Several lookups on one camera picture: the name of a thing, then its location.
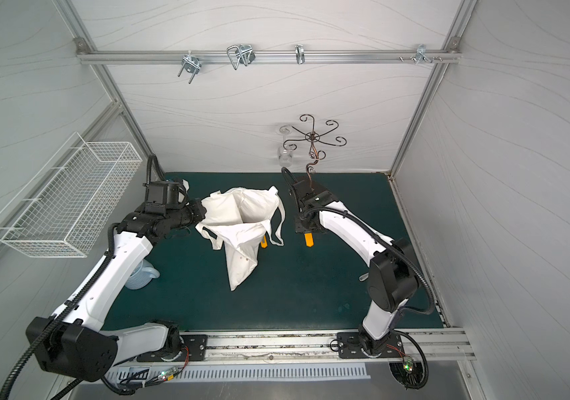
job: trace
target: wrought iron hook rack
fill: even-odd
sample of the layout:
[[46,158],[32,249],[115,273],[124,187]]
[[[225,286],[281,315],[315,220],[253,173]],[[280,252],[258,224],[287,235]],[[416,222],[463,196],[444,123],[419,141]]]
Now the wrought iron hook rack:
[[328,134],[330,132],[334,132],[335,130],[338,129],[338,126],[339,126],[338,122],[334,121],[334,120],[325,121],[325,124],[327,126],[333,127],[333,128],[331,128],[328,132],[318,134],[318,133],[316,133],[316,120],[314,119],[313,115],[303,114],[298,119],[301,120],[301,122],[307,122],[310,118],[312,119],[312,131],[305,133],[305,132],[302,132],[301,130],[299,130],[298,128],[296,128],[295,126],[292,125],[292,128],[296,129],[296,131],[301,133],[303,136],[305,136],[305,138],[285,140],[283,142],[283,148],[286,150],[296,150],[296,148],[297,148],[296,143],[289,143],[289,142],[294,142],[294,141],[308,141],[310,143],[309,144],[309,157],[312,159],[312,161],[309,162],[307,165],[305,165],[305,171],[307,172],[307,177],[309,178],[309,181],[311,183],[312,182],[312,174],[315,172],[314,171],[314,165],[318,164],[319,161],[321,161],[322,159],[324,159],[327,156],[325,151],[317,150],[315,144],[316,143],[322,143],[324,145],[342,147],[342,146],[345,146],[347,144],[347,139],[345,139],[342,136],[335,137],[334,140],[336,140],[338,142],[338,144],[328,143],[326,141],[322,141],[321,138],[323,136],[325,136],[326,134]]

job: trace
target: aluminum rail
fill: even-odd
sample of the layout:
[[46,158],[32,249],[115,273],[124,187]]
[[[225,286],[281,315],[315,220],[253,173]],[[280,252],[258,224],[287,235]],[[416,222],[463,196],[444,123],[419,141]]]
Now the aluminum rail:
[[[478,0],[461,1],[454,21],[449,28],[449,33],[445,38],[445,42],[443,43],[443,49],[454,48],[456,51],[458,51],[461,37],[463,36],[463,32],[465,32],[465,27],[467,27],[467,23],[472,16],[472,12],[474,11],[474,7],[476,6],[477,2]],[[437,65],[432,69],[430,77],[427,80],[427,84],[425,85],[425,89],[423,90],[423,94],[421,95],[421,100],[416,107],[414,115],[410,120],[405,135],[403,136],[403,140],[401,140],[398,151],[394,156],[392,167],[389,170],[389,174],[392,176],[392,178],[396,177],[396,174],[398,173],[398,170],[403,163],[403,159],[405,158],[407,150],[409,149],[409,146],[412,143],[416,132],[418,131],[418,127],[421,125],[423,117],[425,117],[427,108],[429,107],[432,99],[436,94],[436,89],[438,89],[443,76],[445,76],[445,71],[447,71],[448,66],[449,64]]]
[[[476,356],[465,331],[461,328],[401,329],[417,341],[428,361],[470,361]],[[276,331],[203,331],[188,332],[207,335],[203,361],[194,364],[291,364],[319,362],[393,362],[400,358],[339,358],[330,342],[337,332],[357,333],[356,330],[276,330]],[[419,360],[418,350],[406,338],[401,338],[404,352]],[[167,363],[128,362],[122,366]]]
[[[226,51],[92,51],[77,54],[81,64],[117,65],[117,64],[181,64],[183,56],[190,53],[198,58],[202,65],[230,64]],[[297,64],[294,50],[290,51],[255,51],[254,64]],[[416,51],[410,50],[354,50],[354,51],[312,51],[305,50],[305,64],[413,64]],[[427,50],[425,57],[433,59],[431,63],[457,63],[459,52]]]

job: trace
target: metal hook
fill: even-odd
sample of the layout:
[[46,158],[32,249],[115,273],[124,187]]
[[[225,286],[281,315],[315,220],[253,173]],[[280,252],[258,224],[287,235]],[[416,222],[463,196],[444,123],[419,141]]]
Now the metal hook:
[[294,47],[294,51],[296,52],[296,64],[305,64],[305,50],[303,49],[302,44],[297,44]]
[[256,55],[254,54],[254,50],[251,44],[239,44],[239,45],[231,45],[227,48],[227,57],[232,62],[232,67],[236,70],[238,66],[243,62],[244,66],[248,66],[252,63],[253,60],[256,59]]
[[429,58],[427,56],[425,56],[425,45],[421,44],[420,46],[418,46],[418,48],[416,49],[416,55],[414,57],[412,57],[412,60],[414,60],[415,64],[418,63],[422,63],[422,62],[426,62],[426,63],[431,63],[434,61],[433,58]]
[[196,74],[198,74],[201,71],[201,62],[199,61],[198,58],[194,57],[193,55],[185,54],[183,56],[183,60],[182,60],[181,64],[182,64],[182,66],[181,66],[181,70],[178,71],[178,76],[181,76],[181,74],[183,73],[183,70],[186,70],[187,72],[192,74],[192,76],[190,77],[190,80],[188,82],[188,83],[192,83],[194,76],[196,76]]
[[285,140],[283,142],[283,148],[285,148],[286,150],[295,150],[297,148],[297,146],[296,146],[296,144],[291,143],[291,142],[294,142],[294,141],[308,141],[309,142],[309,151],[307,152],[307,155],[312,159],[312,161],[310,161],[307,165],[305,165],[305,171],[307,172],[307,177],[309,178],[309,184],[312,185],[312,174],[314,173],[314,165],[318,164],[319,161],[321,161],[322,159],[324,159],[327,156],[325,151],[316,149],[316,142],[323,143],[323,144],[329,145],[329,146],[342,147],[342,146],[345,146],[347,144],[347,139],[345,139],[342,136],[335,137],[335,140],[338,142],[337,145],[335,145],[333,143],[326,143],[324,141],[321,141],[320,138],[322,136],[328,134],[329,132],[333,132],[334,130],[336,130],[338,128],[338,126],[339,126],[338,122],[334,121],[334,120],[325,121],[325,124],[327,126],[333,127],[333,128],[331,128],[328,132],[318,134],[318,133],[316,133],[316,119],[314,118],[313,115],[303,114],[300,117],[298,117],[298,119],[301,122],[307,122],[307,121],[309,121],[310,118],[312,119],[312,131],[308,132],[308,133],[303,133],[301,130],[299,130],[295,126],[291,125],[292,128],[294,128],[297,132],[299,132],[303,136],[305,136],[305,138],[304,139],[288,139],[288,140]]

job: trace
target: black cable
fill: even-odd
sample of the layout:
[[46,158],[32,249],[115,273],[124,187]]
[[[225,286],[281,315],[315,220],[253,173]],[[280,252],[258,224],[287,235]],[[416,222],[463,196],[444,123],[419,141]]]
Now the black cable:
[[116,364],[114,364],[114,365],[112,365],[112,366],[115,367],[116,365],[125,364],[126,362],[129,362],[129,361],[134,361],[134,360],[136,360],[136,357],[138,357],[138,356],[134,356],[134,357],[132,357],[132,358],[127,358],[127,359],[125,359],[125,360],[123,360],[123,361],[119,361],[118,363],[116,363]]
[[165,174],[161,170],[161,165],[158,164],[158,158],[155,154],[152,154],[151,157],[154,159],[154,171],[156,171],[159,180],[165,180]]
[[9,398],[9,393],[12,391],[12,387],[14,386],[14,383],[16,382],[18,375],[21,373],[25,364],[27,364],[27,361],[29,361],[30,357],[34,354],[36,348],[38,348],[43,343],[43,341],[45,341],[45,339],[49,338],[49,336],[63,324],[63,320],[69,315],[70,312],[72,312],[72,310],[76,307],[78,302],[84,297],[84,295],[86,295],[86,293],[93,286],[93,284],[96,283],[98,278],[104,272],[105,268],[107,268],[107,265],[109,265],[110,261],[112,261],[112,258],[114,256],[114,229],[118,225],[119,225],[118,223],[111,224],[110,228],[107,231],[108,250],[107,252],[105,252],[105,260],[103,260],[101,266],[98,267],[98,269],[92,275],[92,277],[89,278],[87,283],[82,287],[82,289],[77,293],[77,295],[75,295],[72,301],[69,302],[68,306],[65,309],[63,309],[63,311],[61,311],[61,313],[57,315],[56,318],[54,318],[54,320],[45,327],[45,329],[43,329],[41,334],[38,335],[36,339],[34,339],[30,347],[28,347],[27,350],[25,350],[25,352],[18,359],[16,364],[14,364],[14,367],[7,375],[7,379],[5,379],[5,382],[1,388],[0,400],[7,400]]
[[131,376],[125,378],[125,379],[121,379],[121,381],[119,382],[120,385],[127,385],[129,383],[130,380],[136,378],[139,375],[143,375],[145,372],[149,372],[149,368],[148,369],[144,369],[143,371],[139,371],[135,374],[132,374]]
[[298,196],[296,194],[296,190],[294,190],[294,183],[296,183],[297,180],[296,178],[294,178],[294,175],[292,175],[289,169],[285,167],[281,168],[281,174],[283,175],[283,178],[285,178],[285,183],[287,183],[287,186],[289,187],[289,194],[292,197],[294,197],[294,203],[296,204],[296,209],[300,212],[300,207],[298,206]]
[[425,386],[425,384],[427,384],[427,379],[429,378],[429,375],[430,375],[430,369],[427,366],[427,358],[425,358],[425,354],[423,352],[423,349],[418,345],[416,340],[414,340],[414,338],[409,336],[407,333],[401,332],[399,330],[394,330],[392,332],[397,334],[397,335],[401,335],[404,338],[407,338],[407,340],[409,340],[414,345],[414,347],[418,350],[418,353],[421,355],[421,362],[423,363],[423,376],[421,377],[421,380],[417,384],[415,384],[415,385],[405,384],[405,387],[410,388],[410,389],[422,388],[423,386]]
[[329,350],[338,353],[338,350],[340,350],[340,343],[338,339],[333,339],[331,342],[329,342]]
[[156,172],[159,180],[165,180],[165,174],[161,170],[161,166],[158,164],[158,158],[155,154],[150,154],[147,158],[147,169],[145,171],[145,201],[149,197],[149,184],[152,183],[152,167]]
[[56,393],[56,395],[49,400],[61,400],[63,397],[65,397],[67,393],[69,393],[70,390],[78,386],[78,384],[81,383],[82,381],[83,381],[82,379],[73,380],[65,388],[63,388],[60,392]]
[[152,156],[147,158],[147,168],[145,169],[145,201],[149,198],[149,184],[152,183]]
[[185,187],[184,187],[182,181],[178,185],[178,193],[183,195],[183,200],[178,203],[178,209],[180,210],[183,207],[185,207],[185,205],[187,204],[188,201],[190,201],[189,196],[187,196],[187,190],[185,190]]
[[427,308],[425,308],[424,310],[406,306],[406,307],[399,308],[398,309],[399,312],[407,310],[407,311],[415,312],[417,314],[431,314],[434,311],[434,308],[435,308],[434,293],[432,291],[432,288],[427,284],[427,281],[425,280],[425,277],[423,276],[421,270],[416,265],[414,265],[414,263],[412,261],[410,261],[401,251],[395,249],[395,247],[393,247],[391,244],[389,244],[385,240],[383,240],[381,238],[381,236],[377,235],[377,233],[374,232],[372,229],[370,229],[369,226],[367,226],[367,224],[365,224],[365,222],[359,220],[357,217],[355,217],[354,215],[351,215],[349,212],[346,212],[343,210],[333,209],[331,207],[314,207],[314,208],[305,210],[299,216],[299,218],[301,220],[303,220],[308,215],[310,215],[312,212],[321,212],[321,211],[333,212],[335,214],[342,215],[344,218],[351,220],[356,225],[358,225],[361,229],[363,229],[368,235],[372,236],[372,238],[374,238],[374,240],[376,240],[377,243],[379,243],[381,246],[385,247],[385,249],[389,250],[395,256],[397,256],[409,268],[411,268],[412,271],[416,274],[416,276],[418,277],[418,280],[420,281],[420,283],[425,288],[425,292],[427,293],[427,300],[428,300],[429,304],[428,304]]
[[104,376],[101,377],[101,382],[103,382],[103,384],[105,386],[107,386],[108,389],[110,389],[111,391],[113,391],[114,393],[116,393],[119,396],[131,396],[134,393],[136,393],[136,389],[119,389],[119,388],[117,388],[116,386],[111,384],[111,382],[109,380],[107,380],[107,378],[105,378]]

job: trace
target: red wire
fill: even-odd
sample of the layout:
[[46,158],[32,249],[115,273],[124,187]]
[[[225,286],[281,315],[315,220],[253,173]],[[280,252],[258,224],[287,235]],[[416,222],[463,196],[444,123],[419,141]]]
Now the red wire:
[[403,356],[407,356],[407,354],[405,354],[405,353],[403,353],[401,350],[399,350],[399,349],[393,347],[391,344],[387,344],[386,346],[387,346],[388,348],[390,348],[390,349],[396,350],[396,351],[398,352],[398,354],[400,354],[401,358],[402,358]]
[[185,352],[187,352],[187,354],[185,355],[185,364],[183,364],[183,369],[185,369],[187,363],[190,361],[190,350],[187,346],[185,346]]

